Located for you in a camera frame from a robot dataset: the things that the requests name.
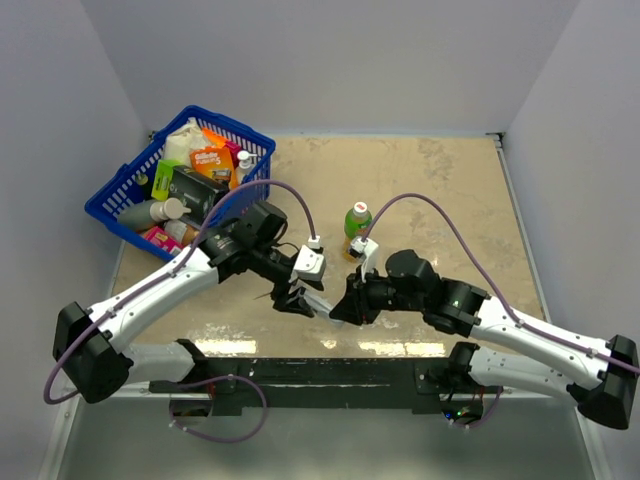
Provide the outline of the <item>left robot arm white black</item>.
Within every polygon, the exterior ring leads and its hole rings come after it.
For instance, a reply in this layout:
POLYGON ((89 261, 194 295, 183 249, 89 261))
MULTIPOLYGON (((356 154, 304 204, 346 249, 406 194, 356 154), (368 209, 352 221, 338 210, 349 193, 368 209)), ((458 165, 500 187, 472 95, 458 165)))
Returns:
POLYGON ((246 271, 272 283, 275 310, 313 317, 324 306, 306 295, 322 290, 326 260, 318 237, 296 254, 279 249, 288 225, 284 212, 259 201, 241 216, 203 231, 200 239, 129 289, 89 308, 72 302, 60 310, 53 357, 76 394, 101 402, 122 386, 174 382, 185 392, 207 380, 201 353, 187 341, 136 346, 135 338, 189 297, 246 271))

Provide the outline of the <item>white remote control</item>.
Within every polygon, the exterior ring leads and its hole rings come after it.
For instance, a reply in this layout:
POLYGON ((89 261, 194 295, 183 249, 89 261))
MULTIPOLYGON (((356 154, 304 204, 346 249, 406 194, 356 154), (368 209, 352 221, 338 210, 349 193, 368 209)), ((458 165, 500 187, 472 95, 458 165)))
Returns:
POLYGON ((341 328, 344 325, 343 321, 330 317, 330 312, 333 309, 333 306, 324 298, 312 293, 311 291, 306 291, 304 293, 304 299, 315 315, 327 320, 336 328, 341 328))

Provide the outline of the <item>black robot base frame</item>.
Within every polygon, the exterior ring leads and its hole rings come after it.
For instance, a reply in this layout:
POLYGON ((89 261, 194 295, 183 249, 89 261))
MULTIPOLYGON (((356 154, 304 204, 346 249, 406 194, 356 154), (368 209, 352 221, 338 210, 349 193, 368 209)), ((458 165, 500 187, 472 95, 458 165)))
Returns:
POLYGON ((211 357, 182 340, 194 369, 176 382, 150 383, 154 394, 207 394, 213 415, 238 415, 262 405, 257 384, 271 408, 391 409, 448 414, 466 406, 479 415, 481 399, 499 391, 471 379, 477 346, 460 342, 440 358, 243 358, 211 357))

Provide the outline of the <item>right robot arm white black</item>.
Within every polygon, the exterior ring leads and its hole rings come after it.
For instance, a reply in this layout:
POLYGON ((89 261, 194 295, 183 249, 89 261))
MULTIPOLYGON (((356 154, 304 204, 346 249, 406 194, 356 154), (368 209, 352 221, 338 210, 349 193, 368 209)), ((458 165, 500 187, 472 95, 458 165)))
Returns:
POLYGON ((439 276, 412 250, 392 254, 385 270, 350 274, 331 318, 364 325, 383 311, 418 312, 441 333, 516 353, 499 354, 470 343, 456 346, 445 369, 452 390, 513 387, 566 398, 595 423, 629 428, 639 379, 633 340, 623 335, 593 338, 518 313, 479 287, 439 276))

